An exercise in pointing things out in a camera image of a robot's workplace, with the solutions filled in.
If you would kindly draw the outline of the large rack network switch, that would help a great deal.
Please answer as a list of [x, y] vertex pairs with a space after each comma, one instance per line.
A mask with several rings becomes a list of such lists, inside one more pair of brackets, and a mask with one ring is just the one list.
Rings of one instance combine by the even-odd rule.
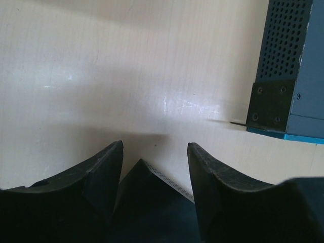
[[323, 144], [323, 1], [270, 1], [245, 128]]

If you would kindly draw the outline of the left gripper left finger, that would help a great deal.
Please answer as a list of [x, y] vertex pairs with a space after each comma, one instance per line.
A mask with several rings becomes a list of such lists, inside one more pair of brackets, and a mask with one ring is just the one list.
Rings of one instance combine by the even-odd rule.
[[1, 191], [1, 242], [106, 242], [123, 143], [29, 187]]

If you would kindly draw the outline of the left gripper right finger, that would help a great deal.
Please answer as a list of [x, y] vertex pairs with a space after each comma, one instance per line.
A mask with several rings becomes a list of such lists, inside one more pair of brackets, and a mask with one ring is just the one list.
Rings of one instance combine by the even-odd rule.
[[272, 185], [189, 143], [187, 157], [205, 242], [323, 242], [323, 178]]

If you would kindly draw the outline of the small black network switch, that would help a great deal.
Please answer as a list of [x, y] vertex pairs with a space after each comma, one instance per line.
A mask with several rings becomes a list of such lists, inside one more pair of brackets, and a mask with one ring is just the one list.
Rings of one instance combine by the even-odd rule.
[[194, 203], [140, 159], [118, 187], [108, 242], [200, 242]]

